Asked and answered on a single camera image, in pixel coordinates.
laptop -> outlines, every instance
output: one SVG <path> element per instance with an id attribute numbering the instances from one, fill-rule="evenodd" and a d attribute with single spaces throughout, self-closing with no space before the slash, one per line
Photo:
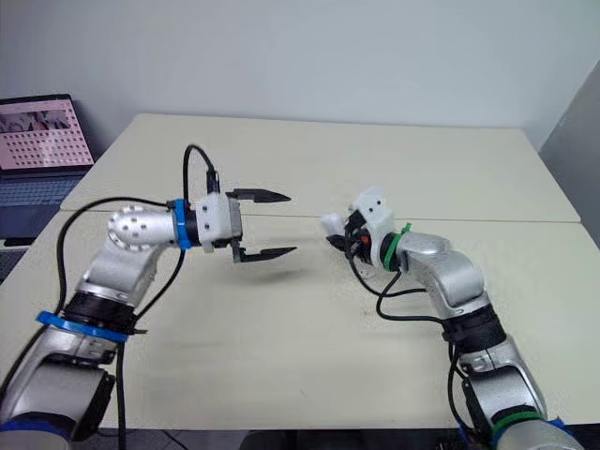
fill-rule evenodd
<path id="1" fill-rule="evenodd" d="M 38 236 L 93 164 L 70 95 L 0 100 L 0 239 Z"/>

blue ring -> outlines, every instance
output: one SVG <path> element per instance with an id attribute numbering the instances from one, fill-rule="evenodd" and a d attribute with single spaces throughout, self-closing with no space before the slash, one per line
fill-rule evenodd
<path id="1" fill-rule="evenodd" d="M 177 241 L 182 250 L 191 248 L 191 241 L 186 231 L 186 203 L 184 199 L 175 200 L 175 222 L 177 223 Z"/>
<path id="2" fill-rule="evenodd" d="M 85 325 L 83 323 L 70 322 L 60 317 L 55 316 L 51 312 L 41 311 L 36 320 L 45 325 L 53 325 L 63 330 L 74 331 L 87 336 L 93 336 L 95 338 L 103 338 L 111 340 L 112 342 L 127 342 L 129 335 L 123 333 L 117 333 L 116 331 L 106 330 L 104 328 L 97 328 L 92 325 Z"/>

white wall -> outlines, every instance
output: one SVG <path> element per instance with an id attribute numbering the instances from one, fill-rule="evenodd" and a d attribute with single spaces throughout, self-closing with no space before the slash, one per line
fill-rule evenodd
<path id="1" fill-rule="evenodd" d="M 600 64 L 592 71 L 540 156 L 600 247 Z"/>
<path id="2" fill-rule="evenodd" d="M 101 145 L 138 112 L 521 127 L 600 57 L 597 0 L 0 0 L 0 97 L 69 92 Z"/>

blue band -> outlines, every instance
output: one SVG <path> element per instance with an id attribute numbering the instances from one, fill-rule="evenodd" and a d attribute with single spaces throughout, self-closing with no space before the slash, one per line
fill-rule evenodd
<path id="1" fill-rule="evenodd" d="M 177 241 L 182 250 L 191 248 L 191 242 L 186 231 L 186 203 L 184 199 L 175 200 L 175 221 L 177 222 Z"/>
<path id="2" fill-rule="evenodd" d="M 40 419 L 26 421 L 13 419 L 0 427 L 0 433 L 3 431 L 45 431 L 46 433 L 57 434 L 67 441 L 70 441 L 70 436 L 67 430 L 55 427 L 54 425 Z"/>
<path id="3" fill-rule="evenodd" d="M 60 317 L 55 316 L 51 312 L 41 311 L 37 315 L 38 322 L 46 325 L 53 325 L 63 330 L 74 331 L 81 333 L 82 335 L 93 336 L 95 338 L 103 338 L 111 340 L 112 342 L 127 342 L 129 335 L 123 333 L 117 333 L 116 331 L 106 330 L 104 328 L 97 328 L 92 325 L 85 325 L 83 323 L 70 322 Z"/>

white table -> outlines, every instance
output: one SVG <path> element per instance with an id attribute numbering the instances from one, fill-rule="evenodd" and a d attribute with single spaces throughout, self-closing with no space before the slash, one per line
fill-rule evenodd
<path id="1" fill-rule="evenodd" d="M 56 301 L 59 213 L 0 286 L 0 373 Z M 107 213 L 86 213 L 67 238 L 70 289 L 98 251 Z M 133 428 L 436 428 L 447 405 L 446 346 L 429 323 L 385 322 L 374 297 L 329 247 L 317 219 L 244 217 L 249 248 L 297 245 L 271 262 L 189 252 L 179 279 L 127 345 Z M 546 397 L 550 416 L 600 422 L 600 256 L 576 223 L 418 220 L 481 265 L 490 297 Z M 177 251 L 160 260 L 153 292 Z M 430 313 L 426 295 L 395 313 Z M 111 406 L 104 421 L 114 426 Z"/>
<path id="2" fill-rule="evenodd" d="M 392 127 L 138 115 L 65 199 L 181 197 L 189 143 L 215 163 L 222 188 L 270 188 L 292 202 L 245 204 L 244 214 L 318 217 L 383 187 L 399 217 L 578 222 L 524 134 L 516 129 Z M 204 190 L 194 161 L 192 197 Z"/>

